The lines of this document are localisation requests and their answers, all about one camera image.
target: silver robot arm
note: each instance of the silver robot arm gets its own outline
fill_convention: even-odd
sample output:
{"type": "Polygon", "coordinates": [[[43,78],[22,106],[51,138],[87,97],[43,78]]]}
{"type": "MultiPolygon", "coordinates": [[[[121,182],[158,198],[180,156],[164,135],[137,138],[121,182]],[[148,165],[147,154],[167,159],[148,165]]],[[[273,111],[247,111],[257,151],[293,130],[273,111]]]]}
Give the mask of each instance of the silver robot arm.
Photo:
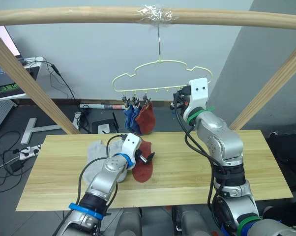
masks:
{"type": "Polygon", "coordinates": [[[181,109],[183,119],[195,127],[209,155],[220,164],[213,163],[214,188],[217,191],[224,185],[212,203],[213,217],[220,227],[229,235],[237,235],[243,227],[251,227],[248,236],[276,236],[279,233],[296,236],[295,230],[277,221],[259,218],[250,184],[244,175],[243,142],[225,121],[206,109],[207,78],[191,80],[175,97],[176,103],[171,104],[171,109],[175,105],[181,109]]]}
{"type": "Polygon", "coordinates": [[[57,236],[96,235],[117,179],[135,166],[135,153],[141,142],[140,137],[127,135],[121,152],[105,160],[102,170],[94,177],[79,204],[69,205],[72,211],[61,224],[57,236]]]}

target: red sock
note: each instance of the red sock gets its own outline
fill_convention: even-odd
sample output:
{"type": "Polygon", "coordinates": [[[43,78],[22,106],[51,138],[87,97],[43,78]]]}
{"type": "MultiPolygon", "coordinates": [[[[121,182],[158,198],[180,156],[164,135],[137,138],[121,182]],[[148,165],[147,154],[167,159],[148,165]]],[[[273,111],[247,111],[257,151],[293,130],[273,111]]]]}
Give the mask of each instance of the red sock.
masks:
{"type": "Polygon", "coordinates": [[[147,108],[146,107],[146,105],[143,106],[139,115],[135,119],[142,134],[151,133],[156,125],[156,117],[153,114],[152,102],[149,102],[149,106],[147,108]]]}
{"type": "MultiPolygon", "coordinates": [[[[142,155],[147,158],[151,154],[151,143],[142,141],[139,149],[143,152],[142,155]]],[[[146,182],[152,175],[153,165],[152,161],[144,165],[140,160],[133,168],[133,177],[140,183],[146,182]]]]}

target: gray wall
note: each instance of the gray wall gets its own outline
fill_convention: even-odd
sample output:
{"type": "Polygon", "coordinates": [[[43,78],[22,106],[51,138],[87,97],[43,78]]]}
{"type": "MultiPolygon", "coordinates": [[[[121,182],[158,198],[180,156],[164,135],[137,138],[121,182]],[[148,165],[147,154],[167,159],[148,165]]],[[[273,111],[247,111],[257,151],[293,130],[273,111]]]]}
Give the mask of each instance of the gray wall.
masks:
{"type": "MultiPolygon", "coordinates": [[[[251,11],[296,15],[296,0],[254,0],[251,11]]],[[[296,30],[243,27],[208,101],[228,125],[255,97],[296,47],[296,30]]],[[[294,132],[296,74],[243,127],[294,132]]]]}
{"type": "MultiPolygon", "coordinates": [[[[58,6],[143,6],[218,8],[248,10],[252,0],[0,0],[1,9],[58,6]]],[[[215,85],[241,27],[171,25],[161,28],[163,59],[185,61],[188,66],[212,70],[215,85]]],[[[140,24],[46,24],[9,26],[8,31],[25,57],[44,56],[53,62],[77,98],[121,99],[111,82],[122,73],[132,73],[140,64],[158,59],[156,27],[140,24]]],[[[143,68],[137,77],[117,81],[120,89],[153,88],[186,84],[207,76],[206,72],[187,72],[177,64],[158,64],[143,68]]],[[[46,68],[37,82],[51,98],[65,95],[50,87],[46,68]]],[[[56,87],[64,89],[53,81],[56,87]]],[[[152,100],[171,100],[165,91],[148,94],[152,100]]]]}

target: blue sock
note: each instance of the blue sock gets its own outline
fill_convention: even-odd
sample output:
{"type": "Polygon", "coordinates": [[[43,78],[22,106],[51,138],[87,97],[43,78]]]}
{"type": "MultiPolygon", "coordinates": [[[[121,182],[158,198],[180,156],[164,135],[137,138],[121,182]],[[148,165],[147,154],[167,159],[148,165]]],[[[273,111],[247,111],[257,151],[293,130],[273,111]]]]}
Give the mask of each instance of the blue sock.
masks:
{"type": "Polygon", "coordinates": [[[141,135],[140,128],[139,128],[139,125],[137,124],[137,122],[135,121],[135,119],[139,115],[141,108],[142,107],[135,108],[130,125],[129,125],[135,131],[135,133],[140,134],[140,135],[141,135]]]}
{"type": "Polygon", "coordinates": [[[134,130],[130,127],[130,122],[132,120],[133,112],[134,112],[133,105],[129,105],[129,109],[128,110],[124,110],[124,114],[126,116],[125,129],[128,129],[131,133],[134,132],[134,130]]]}

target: blue ring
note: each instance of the blue ring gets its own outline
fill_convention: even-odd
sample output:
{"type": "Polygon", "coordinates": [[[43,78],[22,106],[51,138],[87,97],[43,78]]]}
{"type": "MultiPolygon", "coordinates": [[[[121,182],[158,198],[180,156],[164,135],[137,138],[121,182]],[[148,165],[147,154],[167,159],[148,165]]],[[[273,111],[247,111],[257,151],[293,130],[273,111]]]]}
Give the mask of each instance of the blue ring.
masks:
{"type": "Polygon", "coordinates": [[[114,156],[116,156],[116,155],[122,155],[123,157],[125,157],[125,159],[127,160],[127,168],[128,168],[128,167],[131,167],[131,166],[134,165],[134,163],[131,161],[131,159],[129,158],[128,155],[126,155],[126,154],[124,154],[124,153],[120,153],[120,152],[118,152],[118,153],[115,154],[114,156]]]}
{"type": "Polygon", "coordinates": [[[89,210],[87,208],[84,208],[82,206],[78,206],[78,205],[76,205],[74,203],[69,204],[68,208],[69,209],[72,209],[72,210],[80,211],[82,213],[86,213],[88,215],[91,215],[91,216],[97,218],[98,220],[102,220],[103,219],[103,215],[101,215],[101,214],[99,214],[99,213],[97,213],[97,212],[95,212],[93,210],[89,210]]]}

